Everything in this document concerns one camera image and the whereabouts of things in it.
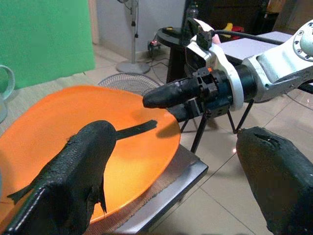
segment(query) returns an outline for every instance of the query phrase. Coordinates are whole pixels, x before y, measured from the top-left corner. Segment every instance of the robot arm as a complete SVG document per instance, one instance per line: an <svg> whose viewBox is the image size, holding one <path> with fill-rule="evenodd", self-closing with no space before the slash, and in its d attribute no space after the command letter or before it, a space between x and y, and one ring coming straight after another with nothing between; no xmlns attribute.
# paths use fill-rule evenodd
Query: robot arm
<svg viewBox="0 0 313 235"><path fill-rule="evenodd" d="M227 61L223 50L210 41L213 31L205 31L210 28L201 21L198 23L199 33L186 48L188 66L198 71L191 78L147 93L143 98L145 107L170 108L184 104L187 111L182 112L189 115L180 117L181 121L202 114L214 118L226 114L228 109L241 109L244 101L266 101L313 79L313 20L285 43L246 58L236 67ZM178 107L170 109L173 110L174 115L179 112Z"/></svg>

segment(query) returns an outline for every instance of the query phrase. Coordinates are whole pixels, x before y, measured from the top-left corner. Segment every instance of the fan base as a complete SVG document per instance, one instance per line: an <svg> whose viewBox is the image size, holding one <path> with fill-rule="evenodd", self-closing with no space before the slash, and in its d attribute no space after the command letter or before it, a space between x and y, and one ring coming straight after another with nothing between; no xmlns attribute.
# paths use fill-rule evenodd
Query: fan base
<svg viewBox="0 0 313 235"><path fill-rule="evenodd" d="M116 65L116 69L119 72L129 72L129 73L147 73L150 71L150 66L147 63L134 63L129 61L124 61Z"/></svg>

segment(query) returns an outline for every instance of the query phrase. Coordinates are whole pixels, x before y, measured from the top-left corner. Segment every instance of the yellow object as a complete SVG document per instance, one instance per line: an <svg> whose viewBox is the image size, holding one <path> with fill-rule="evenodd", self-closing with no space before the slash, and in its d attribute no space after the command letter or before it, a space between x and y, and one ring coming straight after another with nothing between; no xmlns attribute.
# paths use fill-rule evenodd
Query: yellow object
<svg viewBox="0 0 313 235"><path fill-rule="evenodd" d="M227 23L226 27L223 29L223 30L226 30L226 31L231 31L233 28L233 24L232 23ZM227 37L227 38L230 38L231 36L230 35L224 35L222 34L224 37Z"/></svg>

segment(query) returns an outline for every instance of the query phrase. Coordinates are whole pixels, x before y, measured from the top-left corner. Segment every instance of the orange plate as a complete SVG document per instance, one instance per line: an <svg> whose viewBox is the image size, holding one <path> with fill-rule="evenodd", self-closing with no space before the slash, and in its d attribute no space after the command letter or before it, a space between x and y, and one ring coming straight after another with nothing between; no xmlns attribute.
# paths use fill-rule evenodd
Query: orange plate
<svg viewBox="0 0 313 235"><path fill-rule="evenodd" d="M46 96L0 138L0 219L13 208L6 196L27 186L86 124L107 120L121 130L151 119L157 121L156 129L118 141L108 161L106 216L140 196L164 171L179 145L178 123L166 110L146 109L141 96L125 91L77 86ZM91 221L103 217L97 204Z"/></svg>

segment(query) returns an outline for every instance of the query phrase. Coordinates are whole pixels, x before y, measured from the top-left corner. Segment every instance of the metal tripod leg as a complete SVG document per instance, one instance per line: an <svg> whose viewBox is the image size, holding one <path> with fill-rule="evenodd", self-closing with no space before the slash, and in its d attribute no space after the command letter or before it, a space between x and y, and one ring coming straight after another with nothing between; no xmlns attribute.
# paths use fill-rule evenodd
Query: metal tripod leg
<svg viewBox="0 0 313 235"><path fill-rule="evenodd" d="M204 129L206 126L206 122L207 122L207 119L206 119L205 115L203 115L201 122L200 122L200 125L199 125L199 128L197 130L196 137L194 139L194 142L193 142L191 150L190 150L192 153L196 153L196 151L197 151L198 145L201 141L201 137L203 135L203 132L204 132Z"/></svg>
<svg viewBox="0 0 313 235"><path fill-rule="evenodd" d="M185 121L184 124L182 125L182 127L181 127L181 129L180 129L180 132L181 132L181 133L184 131L185 127L187 126L188 121L189 121L189 120Z"/></svg>
<svg viewBox="0 0 313 235"><path fill-rule="evenodd" d="M253 100L253 99L249 101L248 107L246 108L246 110L245 110L245 112L244 112L244 115L241 117L237 128L235 128L234 121L233 121L233 118L231 117L230 111L229 111L229 110L227 111L227 115L228 115L228 118L229 118L229 122L230 122L231 128L233 129L233 133L234 133L234 134L237 134L237 133L238 133L238 130L242 127L242 125L243 125L243 123L244 123L246 117L247 117L248 114L249 114L250 109L252 108L253 103L254 103L254 100Z"/></svg>

